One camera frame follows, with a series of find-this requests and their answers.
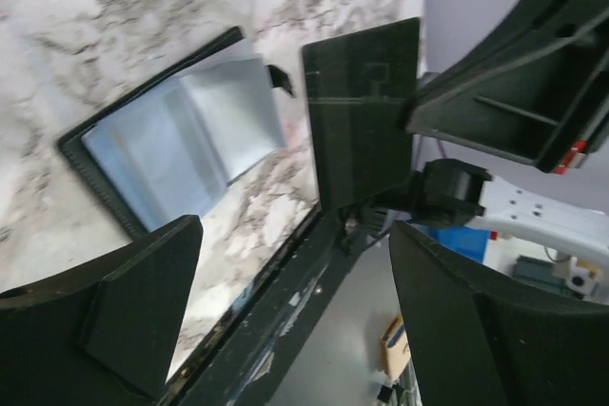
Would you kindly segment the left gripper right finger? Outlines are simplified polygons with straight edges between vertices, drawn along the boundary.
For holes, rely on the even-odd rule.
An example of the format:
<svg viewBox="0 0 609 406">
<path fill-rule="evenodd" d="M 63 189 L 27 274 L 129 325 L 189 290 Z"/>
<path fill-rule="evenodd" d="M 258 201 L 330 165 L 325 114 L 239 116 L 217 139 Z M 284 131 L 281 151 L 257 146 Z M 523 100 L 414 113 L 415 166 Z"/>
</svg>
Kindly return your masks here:
<svg viewBox="0 0 609 406">
<path fill-rule="evenodd" d="M 607 306 L 509 278 L 407 222 L 389 252 L 423 404 L 607 404 Z"/>
</svg>

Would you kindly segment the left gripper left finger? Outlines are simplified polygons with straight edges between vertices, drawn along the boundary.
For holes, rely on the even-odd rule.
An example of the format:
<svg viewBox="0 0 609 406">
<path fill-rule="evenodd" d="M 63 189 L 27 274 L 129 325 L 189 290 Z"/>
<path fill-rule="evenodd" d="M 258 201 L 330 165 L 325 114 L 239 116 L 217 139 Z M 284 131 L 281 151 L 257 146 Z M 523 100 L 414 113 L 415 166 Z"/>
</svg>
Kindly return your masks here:
<svg viewBox="0 0 609 406">
<path fill-rule="evenodd" d="M 1 295 L 4 405 L 153 405 L 163 395 L 203 228 L 183 216 Z"/>
</svg>

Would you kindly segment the black leather card holder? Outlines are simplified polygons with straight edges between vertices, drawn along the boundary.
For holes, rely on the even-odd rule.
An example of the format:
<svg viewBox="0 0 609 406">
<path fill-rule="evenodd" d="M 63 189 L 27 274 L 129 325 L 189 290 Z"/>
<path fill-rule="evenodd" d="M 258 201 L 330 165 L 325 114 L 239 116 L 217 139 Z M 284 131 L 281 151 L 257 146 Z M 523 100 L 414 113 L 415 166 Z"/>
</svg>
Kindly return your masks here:
<svg viewBox="0 0 609 406">
<path fill-rule="evenodd" d="M 70 168 L 132 239 L 204 216 L 230 184 L 286 144 L 274 90 L 289 75 L 256 58 L 187 72 L 245 39 L 233 27 L 65 133 Z"/>
</svg>

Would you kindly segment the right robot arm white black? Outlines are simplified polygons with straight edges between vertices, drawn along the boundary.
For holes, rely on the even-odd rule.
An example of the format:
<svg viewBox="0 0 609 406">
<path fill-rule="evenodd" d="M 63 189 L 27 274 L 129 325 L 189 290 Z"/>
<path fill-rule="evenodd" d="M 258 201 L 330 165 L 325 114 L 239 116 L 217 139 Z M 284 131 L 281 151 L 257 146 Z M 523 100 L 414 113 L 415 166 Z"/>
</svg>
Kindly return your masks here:
<svg viewBox="0 0 609 406">
<path fill-rule="evenodd" d="M 562 175 L 608 140 L 608 0 L 519 0 L 408 104 L 409 133 Z M 481 214 L 461 223 L 608 258 L 608 215 L 469 173 Z"/>
</svg>

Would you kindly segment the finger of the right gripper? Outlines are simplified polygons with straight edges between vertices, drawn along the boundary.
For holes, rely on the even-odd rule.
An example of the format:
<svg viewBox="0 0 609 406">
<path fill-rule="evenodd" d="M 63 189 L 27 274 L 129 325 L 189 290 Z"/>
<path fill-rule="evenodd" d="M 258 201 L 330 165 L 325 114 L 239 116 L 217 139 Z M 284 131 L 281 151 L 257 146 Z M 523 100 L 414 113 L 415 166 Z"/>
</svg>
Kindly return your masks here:
<svg viewBox="0 0 609 406">
<path fill-rule="evenodd" d="M 608 138 L 608 0 L 520 0 L 412 96 L 412 133 L 561 173 Z"/>
</svg>

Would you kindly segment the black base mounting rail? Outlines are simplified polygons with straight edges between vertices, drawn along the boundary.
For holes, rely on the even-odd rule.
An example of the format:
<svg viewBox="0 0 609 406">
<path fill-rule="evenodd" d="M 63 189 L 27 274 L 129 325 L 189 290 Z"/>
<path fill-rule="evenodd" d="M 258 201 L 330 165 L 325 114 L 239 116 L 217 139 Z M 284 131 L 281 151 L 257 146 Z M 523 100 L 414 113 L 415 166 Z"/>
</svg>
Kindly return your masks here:
<svg viewBox="0 0 609 406">
<path fill-rule="evenodd" d="M 163 405 L 266 405 L 365 248 L 384 208 L 314 208 L 170 378 Z"/>
</svg>

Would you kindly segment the black credit card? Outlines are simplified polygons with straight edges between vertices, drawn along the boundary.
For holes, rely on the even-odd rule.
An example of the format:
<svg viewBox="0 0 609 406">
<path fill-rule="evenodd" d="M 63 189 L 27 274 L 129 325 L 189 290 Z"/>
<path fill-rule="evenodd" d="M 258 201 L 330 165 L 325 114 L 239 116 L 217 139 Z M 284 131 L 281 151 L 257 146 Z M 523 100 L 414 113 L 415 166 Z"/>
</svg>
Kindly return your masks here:
<svg viewBox="0 0 609 406">
<path fill-rule="evenodd" d="M 302 48 L 323 210 L 406 183 L 412 138 L 401 125 L 417 88 L 420 20 L 410 18 Z"/>
</svg>

